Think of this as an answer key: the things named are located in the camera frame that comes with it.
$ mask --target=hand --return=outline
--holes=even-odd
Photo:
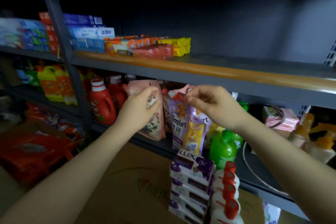
[[[162,107],[162,101],[157,100],[147,109],[147,102],[158,91],[157,87],[148,87],[137,95],[130,95],[121,108],[115,123],[131,131],[132,134],[146,126],[157,110]]]
[[[239,133],[249,114],[223,87],[199,85],[187,93],[185,101],[200,109],[217,125]]]

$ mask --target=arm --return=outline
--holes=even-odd
[[[186,101],[243,137],[313,223],[335,222],[335,170],[249,115],[222,87],[197,86]]]
[[[14,204],[0,224],[74,223],[112,159],[143,128],[160,106],[147,100],[156,87],[130,96],[115,124],[70,162],[49,175]]]

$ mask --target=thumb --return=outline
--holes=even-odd
[[[158,111],[160,107],[162,107],[162,100],[155,101],[155,103],[152,104],[152,106],[149,109],[147,109],[147,114],[149,118],[151,118],[154,115],[154,113]]]
[[[187,103],[197,109],[200,109],[203,113],[205,113],[207,109],[210,107],[210,104],[205,103],[201,99],[195,97],[188,97]]]

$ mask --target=red bottle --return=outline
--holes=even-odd
[[[117,118],[117,113],[103,79],[95,76],[91,80],[91,85],[92,91],[89,94],[89,101],[96,120],[106,125],[112,125]]]
[[[117,112],[119,112],[127,99],[123,88],[123,83],[121,82],[121,75],[110,76],[108,90],[110,92],[114,106],[116,107]]]

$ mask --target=shelf upright post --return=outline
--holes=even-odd
[[[58,0],[44,0],[46,2],[49,16],[57,33],[61,48],[62,59],[69,73],[69,78],[76,94],[78,106],[81,111],[82,121],[85,128],[89,128],[92,123],[92,116],[86,93],[82,84],[77,67],[71,64],[73,49],[70,44],[70,37],[64,22],[63,12]]]

